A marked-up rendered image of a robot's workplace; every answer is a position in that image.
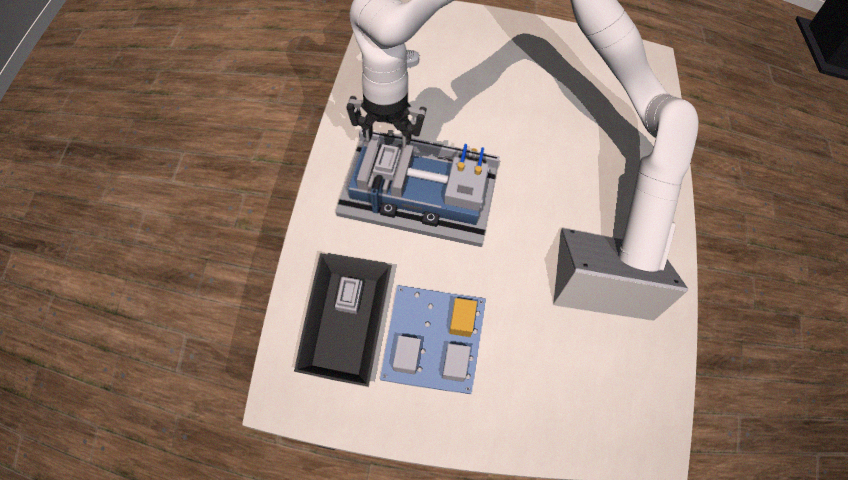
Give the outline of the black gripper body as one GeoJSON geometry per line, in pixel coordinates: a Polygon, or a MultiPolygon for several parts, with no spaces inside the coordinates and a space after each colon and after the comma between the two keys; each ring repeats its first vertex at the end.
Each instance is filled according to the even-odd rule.
{"type": "Polygon", "coordinates": [[[372,113],[380,115],[380,117],[376,120],[376,122],[386,122],[392,124],[387,119],[388,115],[395,114],[399,121],[406,118],[410,111],[407,107],[411,107],[408,103],[408,92],[403,99],[400,101],[389,104],[389,105],[379,105],[369,101],[363,94],[363,103],[361,104],[362,109],[370,116],[372,113]],[[366,109],[367,108],[367,109],[366,109]],[[403,109],[403,110],[402,110],[403,109]],[[402,110],[402,111],[401,111],[402,110]]]}

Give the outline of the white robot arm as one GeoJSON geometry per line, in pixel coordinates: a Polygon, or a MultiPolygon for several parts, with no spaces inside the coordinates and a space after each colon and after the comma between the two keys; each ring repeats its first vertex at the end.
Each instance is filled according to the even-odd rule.
{"type": "MultiPolygon", "coordinates": [[[[407,68],[420,62],[419,53],[407,50],[405,42],[453,1],[353,0],[350,22],[362,53],[362,89],[369,101],[389,105],[405,97],[407,68]]],[[[619,259],[640,270],[664,270],[682,180],[696,143],[697,112],[661,85],[638,29],[617,0],[570,1],[580,30],[656,138],[651,154],[640,160],[619,259]]]]}

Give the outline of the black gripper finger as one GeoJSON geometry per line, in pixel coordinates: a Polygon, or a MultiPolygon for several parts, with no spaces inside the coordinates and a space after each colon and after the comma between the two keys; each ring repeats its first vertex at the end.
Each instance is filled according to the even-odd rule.
{"type": "Polygon", "coordinates": [[[410,122],[410,120],[408,119],[408,117],[406,117],[402,121],[399,121],[395,114],[388,115],[388,117],[387,117],[388,120],[390,122],[392,122],[394,127],[397,130],[400,130],[400,132],[402,133],[402,147],[406,147],[406,145],[410,144],[412,135],[414,135],[416,137],[420,136],[421,128],[422,128],[423,121],[424,121],[425,114],[426,114],[426,110],[427,110],[426,107],[420,107],[420,109],[415,109],[415,108],[411,108],[411,107],[407,107],[407,108],[410,111],[409,115],[412,116],[412,118],[414,119],[414,122],[416,122],[416,124],[412,124],[410,122]]]}
{"type": "Polygon", "coordinates": [[[364,138],[366,138],[366,141],[371,141],[373,135],[373,123],[379,118],[380,115],[372,113],[370,116],[368,114],[365,117],[361,116],[362,114],[359,109],[362,103],[363,100],[357,100],[355,96],[350,96],[346,109],[351,124],[353,126],[361,126],[361,128],[363,129],[364,138]]]}

